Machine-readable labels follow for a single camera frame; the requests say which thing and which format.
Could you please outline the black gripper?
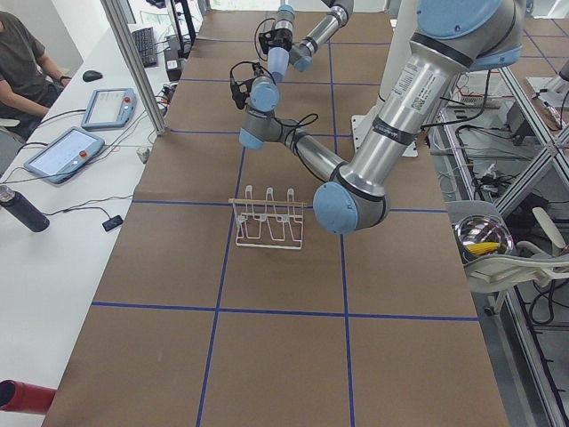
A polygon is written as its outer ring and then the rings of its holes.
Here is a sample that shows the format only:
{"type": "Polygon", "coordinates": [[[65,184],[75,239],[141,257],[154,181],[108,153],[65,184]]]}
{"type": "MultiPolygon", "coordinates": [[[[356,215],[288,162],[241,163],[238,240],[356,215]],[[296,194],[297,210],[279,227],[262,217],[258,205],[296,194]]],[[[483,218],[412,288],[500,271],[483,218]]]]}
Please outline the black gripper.
{"type": "Polygon", "coordinates": [[[291,30],[288,28],[274,28],[270,31],[270,39],[268,41],[270,49],[282,48],[284,50],[291,49],[291,30]]]}

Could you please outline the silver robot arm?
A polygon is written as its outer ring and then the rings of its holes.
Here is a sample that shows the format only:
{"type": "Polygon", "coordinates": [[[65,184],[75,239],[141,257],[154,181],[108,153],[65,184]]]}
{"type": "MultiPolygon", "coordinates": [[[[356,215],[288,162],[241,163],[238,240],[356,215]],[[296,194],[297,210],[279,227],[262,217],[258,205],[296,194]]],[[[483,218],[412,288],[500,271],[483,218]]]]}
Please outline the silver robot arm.
{"type": "Polygon", "coordinates": [[[329,7],[324,18],[299,43],[293,41],[295,12],[290,5],[281,5],[271,30],[260,35],[265,37],[268,55],[268,71],[282,81],[289,65],[300,72],[310,67],[318,49],[327,42],[351,17],[353,1],[325,1],[329,7]]]}
{"type": "Polygon", "coordinates": [[[294,12],[279,8],[271,30],[260,36],[266,64],[253,63],[253,76],[232,82],[236,106],[245,112],[240,143],[259,149],[280,142],[321,181],[313,198],[317,221],[327,231],[347,234],[371,228],[389,213],[385,180],[429,126],[429,115],[449,84],[469,71],[515,63],[522,50],[523,1],[404,1],[389,56],[399,60],[395,83],[383,85],[373,119],[350,161],[320,144],[300,122],[275,115],[278,84],[286,70],[303,70],[318,49],[344,28],[350,1],[331,1],[328,13],[301,41],[293,41],[294,12]]]}

